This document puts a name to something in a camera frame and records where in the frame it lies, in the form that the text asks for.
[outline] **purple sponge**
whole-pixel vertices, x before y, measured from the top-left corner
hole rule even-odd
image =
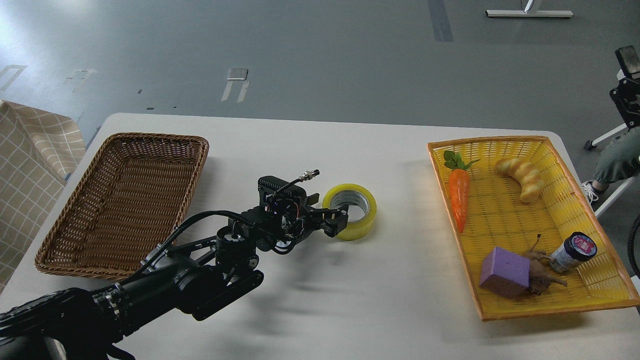
[[[480,287],[514,298],[529,287],[529,259],[494,247],[482,262]]]

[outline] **brown wicker basket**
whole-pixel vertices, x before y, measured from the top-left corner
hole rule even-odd
[[[187,212],[209,143],[118,133],[89,164],[35,258],[47,274],[120,280]]]

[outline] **wicker basket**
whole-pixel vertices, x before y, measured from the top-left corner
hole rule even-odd
[[[182,222],[208,150],[199,136],[110,136],[45,237],[36,268],[116,281],[133,273]]]
[[[467,272],[477,311],[482,320],[521,318],[559,313],[632,307],[640,297],[604,230],[600,227],[580,186],[544,136],[469,138],[427,145],[431,162],[450,215],[451,225]],[[471,189],[468,218],[457,231],[448,194],[451,170],[444,166],[444,151],[460,152],[465,162],[480,159],[468,170]],[[501,158],[523,158],[535,164],[545,187],[541,199],[520,202],[520,185],[493,171]],[[509,300],[479,287],[484,257],[495,246],[522,254],[542,234],[536,250],[552,252],[574,231],[582,231],[598,246],[598,254],[570,275],[568,287],[552,284],[539,297],[521,295]]]

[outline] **concrete floor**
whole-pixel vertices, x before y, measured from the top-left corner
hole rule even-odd
[[[614,50],[640,49],[636,0],[545,1],[571,19],[490,19],[517,0],[0,2],[0,98],[116,112],[553,131],[581,180],[621,124]],[[227,72],[249,69],[243,101]],[[11,82],[11,76],[24,69]],[[636,184],[600,222],[627,264]]]

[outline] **packing tape roll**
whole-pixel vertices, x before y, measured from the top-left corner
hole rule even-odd
[[[341,184],[329,190],[322,201],[323,208],[337,209],[343,205],[358,206],[364,212],[364,216],[359,220],[349,221],[345,230],[337,237],[342,240],[357,240],[365,236],[373,227],[376,218],[376,199],[360,185]]]

